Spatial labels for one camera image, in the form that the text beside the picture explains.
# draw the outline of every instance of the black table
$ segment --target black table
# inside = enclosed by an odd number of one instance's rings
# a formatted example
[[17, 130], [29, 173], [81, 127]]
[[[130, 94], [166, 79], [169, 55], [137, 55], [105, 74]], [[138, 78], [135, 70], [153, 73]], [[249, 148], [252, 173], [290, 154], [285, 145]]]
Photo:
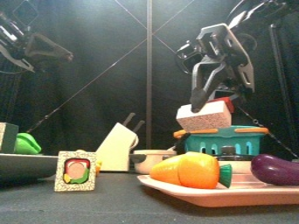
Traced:
[[93, 192], [55, 192], [54, 178], [3, 185], [0, 223], [298, 223], [299, 206], [207, 208], [142, 185], [134, 173], [101, 173]]

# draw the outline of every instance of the white block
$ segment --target white block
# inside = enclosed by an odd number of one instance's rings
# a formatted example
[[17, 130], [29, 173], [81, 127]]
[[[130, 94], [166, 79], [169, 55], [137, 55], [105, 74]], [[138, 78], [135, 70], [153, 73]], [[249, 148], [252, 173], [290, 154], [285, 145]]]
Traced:
[[225, 101], [206, 103], [198, 113], [193, 113], [193, 105], [189, 104], [179, 108], [177, 121], [186, 131], [229, 128], [232, 113]]

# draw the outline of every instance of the plastic tray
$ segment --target plastic tray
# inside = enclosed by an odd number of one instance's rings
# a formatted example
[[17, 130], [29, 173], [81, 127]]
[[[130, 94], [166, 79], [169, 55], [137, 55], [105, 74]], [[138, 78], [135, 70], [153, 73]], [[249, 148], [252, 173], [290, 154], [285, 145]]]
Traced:
[[138, 176], [138, 179], [146, 186], [201, 207], [299, 204], [299, 186], [268, 185], [252, 174], [236, 174], [230, 189], [220, 184], [213, 190], [173, 185], [149, 175]]
[[49, 178], [57, 173], [58, 160], [53, 156], [0, 154], [0, 184]]

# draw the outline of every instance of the purple eggplant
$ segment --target purple eggplant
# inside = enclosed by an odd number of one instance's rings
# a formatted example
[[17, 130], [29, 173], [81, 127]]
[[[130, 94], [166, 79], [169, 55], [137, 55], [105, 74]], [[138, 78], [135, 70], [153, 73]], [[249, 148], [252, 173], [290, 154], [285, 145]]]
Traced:
[[252, 172], [264, 182], [277, 186], [299, 186], [299, 163], [268, 154], [260, 154], [252, 161]]

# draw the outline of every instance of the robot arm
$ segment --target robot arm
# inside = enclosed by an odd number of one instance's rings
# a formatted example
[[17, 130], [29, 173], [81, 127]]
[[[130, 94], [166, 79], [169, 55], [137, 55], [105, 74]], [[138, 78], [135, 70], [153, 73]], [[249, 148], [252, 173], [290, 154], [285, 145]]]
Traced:
[[23, 32], [0, 11], [0, 53], [26, 70], [35, 72], [42, 63], [73, 61], [73, 53], [41, 33]]
[[230, 25], [217, 24], [202, 28], [198, 45], [187, 42], [179, 49], [178, 65], [193, 75], [194, 113], [202, 110], [218, 89], [225, 89], [229, 96], [240, 98], [242, 102], [256, 92], [254, 67], [248, 51], [256, 50], [257, 36], [266, 26], [298, 9], [297, 1], [264, 1], [253, 10], [234, 17]]

